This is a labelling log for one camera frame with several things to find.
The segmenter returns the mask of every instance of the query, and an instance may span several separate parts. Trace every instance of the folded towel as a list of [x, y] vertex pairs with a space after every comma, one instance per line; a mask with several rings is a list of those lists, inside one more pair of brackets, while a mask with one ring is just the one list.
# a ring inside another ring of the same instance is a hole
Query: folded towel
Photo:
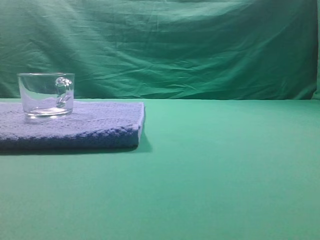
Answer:
[[0, 149], [126, 148], [139, 144], [142, 102], [74, 102], [73, 113], [27, 118], [20, 103], [0, 103]]

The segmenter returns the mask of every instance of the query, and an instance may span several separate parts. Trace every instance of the glass mug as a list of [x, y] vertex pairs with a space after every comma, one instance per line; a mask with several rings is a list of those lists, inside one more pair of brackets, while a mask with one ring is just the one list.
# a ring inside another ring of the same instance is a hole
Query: glass mug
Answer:
[[73, 73], [18, 73], [24, 113], [28, 117], [59, 117], [74, 107]]

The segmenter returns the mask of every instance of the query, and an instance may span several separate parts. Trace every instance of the green backdrop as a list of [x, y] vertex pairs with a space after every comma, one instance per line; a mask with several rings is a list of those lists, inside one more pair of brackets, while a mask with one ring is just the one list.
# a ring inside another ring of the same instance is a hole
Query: green backdrop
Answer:
[[317, 34], [317, 0], [1, 0], [0, 98], [72, 72], [77, 98], [310, 99]]

